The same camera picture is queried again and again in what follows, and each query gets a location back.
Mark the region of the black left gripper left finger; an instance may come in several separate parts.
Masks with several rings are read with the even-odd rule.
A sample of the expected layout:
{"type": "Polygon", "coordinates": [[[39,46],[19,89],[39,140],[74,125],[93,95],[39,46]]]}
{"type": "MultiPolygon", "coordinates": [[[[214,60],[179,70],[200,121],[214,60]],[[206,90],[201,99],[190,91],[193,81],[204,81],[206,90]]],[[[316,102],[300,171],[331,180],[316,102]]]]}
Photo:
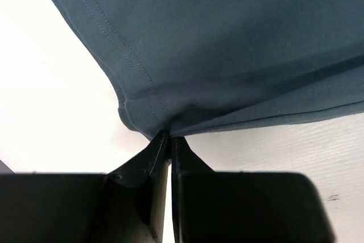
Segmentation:
{"type": "Polygon", "coordinates": [[[2,242],[161,242],[167,131],[108,174],[2,174],[2,242]]]}

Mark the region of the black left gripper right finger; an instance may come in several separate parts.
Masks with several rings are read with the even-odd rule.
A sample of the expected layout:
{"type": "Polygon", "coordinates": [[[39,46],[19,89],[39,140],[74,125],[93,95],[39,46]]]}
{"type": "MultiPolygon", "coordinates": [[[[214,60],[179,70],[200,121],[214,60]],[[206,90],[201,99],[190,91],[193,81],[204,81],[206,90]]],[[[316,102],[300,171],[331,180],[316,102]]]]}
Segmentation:
{"type": "Polygon", "coordinates": [[[176,242],[334,242],[314,184],[293,172],[217,172],[171,141],[176,242]]]}

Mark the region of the teal blue t-shirt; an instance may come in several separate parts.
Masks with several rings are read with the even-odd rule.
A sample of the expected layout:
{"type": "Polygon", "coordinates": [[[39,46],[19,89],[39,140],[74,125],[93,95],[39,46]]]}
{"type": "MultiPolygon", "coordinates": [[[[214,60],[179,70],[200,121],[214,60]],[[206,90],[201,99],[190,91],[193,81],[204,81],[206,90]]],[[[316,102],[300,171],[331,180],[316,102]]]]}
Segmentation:
{"type": "Polygon", "coordinates": [[[153,138],[363,112],[363,0],[52,0],[153,138]]]}

